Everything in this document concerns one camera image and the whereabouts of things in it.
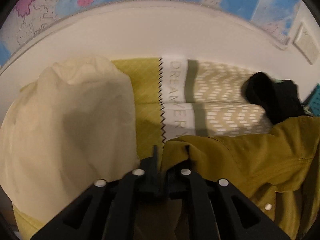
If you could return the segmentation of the mustard brown jacket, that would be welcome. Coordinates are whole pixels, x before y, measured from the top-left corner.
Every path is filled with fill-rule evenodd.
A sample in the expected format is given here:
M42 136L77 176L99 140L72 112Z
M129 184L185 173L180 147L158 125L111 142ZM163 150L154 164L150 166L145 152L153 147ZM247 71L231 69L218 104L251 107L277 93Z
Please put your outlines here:
M291 239L319 213L319 118L292 117L266 134L169 140L161 172L185 160L204 179L229 180Z

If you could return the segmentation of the patterned pillow with lettering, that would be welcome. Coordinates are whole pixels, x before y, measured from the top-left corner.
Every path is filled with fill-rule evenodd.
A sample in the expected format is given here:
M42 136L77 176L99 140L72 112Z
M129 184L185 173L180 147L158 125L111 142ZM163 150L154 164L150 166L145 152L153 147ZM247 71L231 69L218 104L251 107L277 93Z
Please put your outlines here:
M243 83L250 69L187 59L161 59L163 103L243 103Z

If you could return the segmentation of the black garment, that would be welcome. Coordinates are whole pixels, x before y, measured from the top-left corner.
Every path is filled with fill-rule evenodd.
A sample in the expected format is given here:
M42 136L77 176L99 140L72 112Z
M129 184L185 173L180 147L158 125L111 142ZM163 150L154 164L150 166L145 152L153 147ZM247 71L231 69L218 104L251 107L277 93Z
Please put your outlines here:
M275 81L264 72L252 75L241 87L242 96L265 110L272 125L290 117L306 116L297 85L291 80Z

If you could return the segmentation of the teal patterned blanket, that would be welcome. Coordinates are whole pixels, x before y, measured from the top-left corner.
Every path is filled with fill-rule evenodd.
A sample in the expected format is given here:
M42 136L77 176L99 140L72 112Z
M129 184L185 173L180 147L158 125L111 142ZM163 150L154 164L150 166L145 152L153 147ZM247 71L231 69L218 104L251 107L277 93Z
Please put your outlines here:
M320 116L320 85L315 86L313 91L303 103L304 111L311 116Z

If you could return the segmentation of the white wall switch plate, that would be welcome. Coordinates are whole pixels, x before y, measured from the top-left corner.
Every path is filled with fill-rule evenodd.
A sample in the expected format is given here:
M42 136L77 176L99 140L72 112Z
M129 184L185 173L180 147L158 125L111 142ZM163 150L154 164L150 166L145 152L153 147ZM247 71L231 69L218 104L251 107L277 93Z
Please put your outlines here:
M307 59L308 63L311 65L316 63L319 58L319 47L304 23L301 23L293 44Z

